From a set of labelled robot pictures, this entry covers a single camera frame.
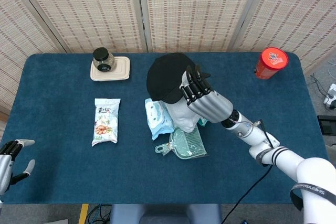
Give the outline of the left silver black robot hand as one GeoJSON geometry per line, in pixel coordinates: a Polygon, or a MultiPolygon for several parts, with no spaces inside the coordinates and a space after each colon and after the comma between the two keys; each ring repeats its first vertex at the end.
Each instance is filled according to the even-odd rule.
{"type": "Polygon", "coordinates": [[[11,185],[15,185],[31,175],[35,167],[34,159],[30,160],[26,169],[16,176],[13,176],[13,166],[19,152],[24,147],[34,144],[34,140],[17,139],[9,141],[1,147],[1,196],[9,190],[11,185]]]}

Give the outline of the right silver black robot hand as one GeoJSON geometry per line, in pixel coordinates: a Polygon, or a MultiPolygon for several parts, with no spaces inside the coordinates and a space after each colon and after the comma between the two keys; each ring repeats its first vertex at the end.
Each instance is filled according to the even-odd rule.
{"type": "Polygon", "coordinates": [[[233,104],[215,91],[206,78],[207,74],[202,73],[200,65],[187,66],[179,90],[191,111],[211,123],[225,121],[233,113],[233,104]]]}

